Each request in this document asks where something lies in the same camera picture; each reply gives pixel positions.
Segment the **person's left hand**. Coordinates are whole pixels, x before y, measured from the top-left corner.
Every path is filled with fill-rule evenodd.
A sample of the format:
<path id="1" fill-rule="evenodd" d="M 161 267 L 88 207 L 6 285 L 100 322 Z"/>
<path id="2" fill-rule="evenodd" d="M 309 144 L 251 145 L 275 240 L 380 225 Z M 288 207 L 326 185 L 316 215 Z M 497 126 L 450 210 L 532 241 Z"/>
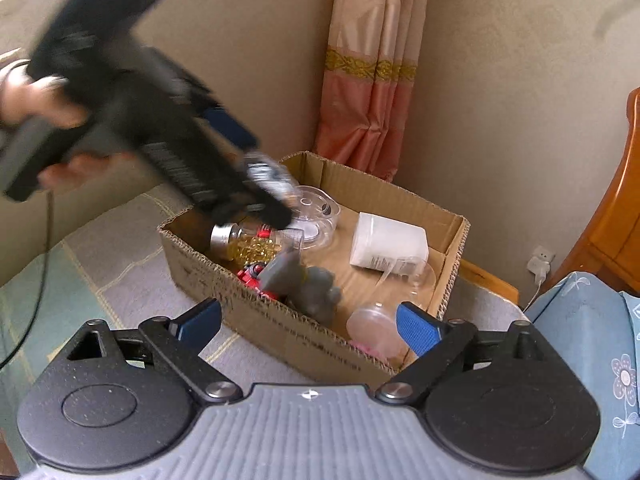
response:
<path id="1" fill-rule="evenodd" d="M 8 127 L 17 127 L 32 116 L 42 116 L 52 126 L 70 129 L 81 126 L 88 118 L 88 112 L 65 95 L 60 78 L 33 81 L 24 66 L 13 67 L 1 88 L 1 122 Z M 105 174 L 115 162 L 131 159 L 134 159 L 131 153 L 108 157 L 80 153 L 69 162 L 41 171 L 38 180 L 43 188 L 67 190 Z"/>

